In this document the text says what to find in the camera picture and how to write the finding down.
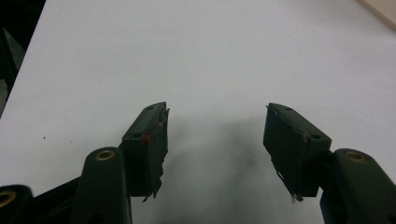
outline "white table surface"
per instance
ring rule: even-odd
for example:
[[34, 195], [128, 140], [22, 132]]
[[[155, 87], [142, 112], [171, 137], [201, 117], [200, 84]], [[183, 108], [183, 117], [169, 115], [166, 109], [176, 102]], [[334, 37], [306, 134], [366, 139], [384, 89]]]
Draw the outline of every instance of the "white table surface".
[[354, 0], [48, 0], [0, 120], [0, 186], [34, 195], [166, 101], [169, 154], [134, 223], [323, 223], [262, 145], [288, 105], [396, 180], [396, 33]]

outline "white surface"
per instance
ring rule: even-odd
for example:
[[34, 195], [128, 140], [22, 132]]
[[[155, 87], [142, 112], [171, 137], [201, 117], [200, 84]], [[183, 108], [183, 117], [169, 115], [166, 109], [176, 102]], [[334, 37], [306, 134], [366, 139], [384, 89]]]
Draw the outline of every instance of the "white surface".
[[276, 176], [265, 105], [394, 181], [395, 86], [396, 35], [353, 0], [48, 0], [0, 120], [0, 186], [61, 185], [166, 101], [163, 187], [133, 199], [134, 223], [323, 223]]

